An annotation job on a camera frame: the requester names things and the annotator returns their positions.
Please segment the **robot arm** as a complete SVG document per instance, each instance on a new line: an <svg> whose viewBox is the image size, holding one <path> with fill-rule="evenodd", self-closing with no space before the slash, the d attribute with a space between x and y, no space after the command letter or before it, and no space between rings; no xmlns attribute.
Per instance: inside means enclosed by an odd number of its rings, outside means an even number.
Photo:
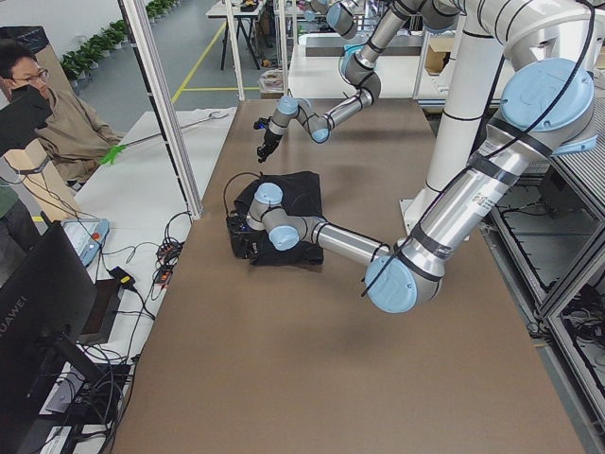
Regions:
<svg viewBox="0 0 605 454"><path fill-rule="evenodd" d="M375 71L407 18L428 30L465 20L424 189L421 215L395 247L349 232L319 217L290 216L275 183L257 188L247 223L287 251L307 241L366 266L373 304L403 313L440 290L446 261L520 179L553 156L596 146L593 69L604 38L604 12L586 1L394 1L366 43L348 54L340 73L354 95L327 113L303 98L283 96L257 154L266 160L297 121L316 143L370 107L381 92Z"/></svg>
<svg viewBox="0 0 605 454"><path fill-rule="evenodd" d="M294 48L288 89L275 111L253 125L264 134L256 150L260 162L278 148L291 121L321 144L337 126L380 97L412 96L414 85L427 72L422 57L424 35L409 34L409 21L419 18L423 32L435 34L454 28L459 15L449 1L391 1L372 32L364 34L360 2L309 1L306 5L309 12L325 17L338 53L322 59L308 55L305 45Z"/></svg>

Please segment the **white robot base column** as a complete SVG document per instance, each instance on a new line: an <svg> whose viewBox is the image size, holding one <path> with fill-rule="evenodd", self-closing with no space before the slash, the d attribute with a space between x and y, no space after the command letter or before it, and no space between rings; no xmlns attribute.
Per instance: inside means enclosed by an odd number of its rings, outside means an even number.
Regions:
<svg viewBox="0 0 605 454"><path fill-rule="evenodd" d="M497 72L502 45L486 32L472 13L456 33L458 52L423 189L403 213L410 232L428 205L465 167L472 152Z"/></svg>

